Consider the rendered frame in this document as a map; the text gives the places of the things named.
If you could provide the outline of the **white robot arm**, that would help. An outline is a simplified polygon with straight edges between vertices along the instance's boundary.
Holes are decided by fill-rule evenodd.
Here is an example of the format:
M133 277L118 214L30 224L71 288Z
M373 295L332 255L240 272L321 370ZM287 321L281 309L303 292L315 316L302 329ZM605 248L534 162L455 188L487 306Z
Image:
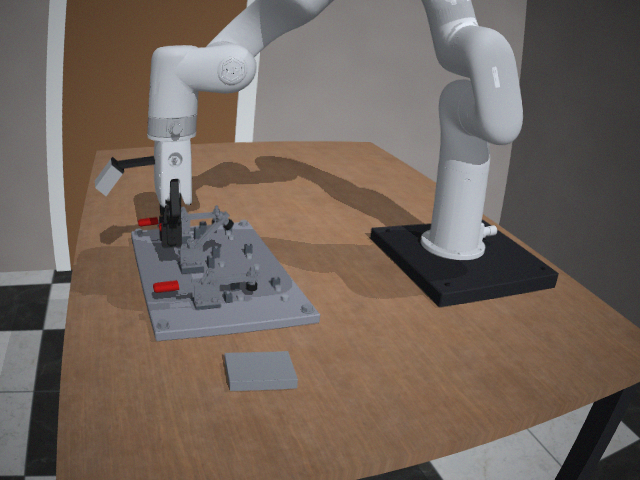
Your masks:
M206 47L157 48L151 59L148 135L194 134L199 91L227 94L247 87L256 74L254 57L276 38L313 20L333 1L255 0ZM522 128L516 61L504 36L478 26L471 0L421 1L439 64L471 80L452 81L440 95L433 215L421 244L443 258L473 260L484 254L482 239L497 234L495 225L481 223L489 143L507 145ZM112 157L96 178L95 188L107 196L125 168L147 165L155 165L154 156L120 161Z

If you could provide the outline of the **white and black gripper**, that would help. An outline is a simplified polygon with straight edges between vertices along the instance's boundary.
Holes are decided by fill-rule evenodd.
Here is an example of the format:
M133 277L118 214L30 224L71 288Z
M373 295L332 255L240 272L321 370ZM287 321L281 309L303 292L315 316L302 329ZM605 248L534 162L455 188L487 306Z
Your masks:
M196 132L188 136L168 138L153 137L147 134L148 139L155 140L154 184L160 203L160 215L163 215L159 216L159 224L161 223L159 234L161 240L162 233L163 248L182 246L181 195L184 203L188 206L191 205L192 156L190 138L195 136Z

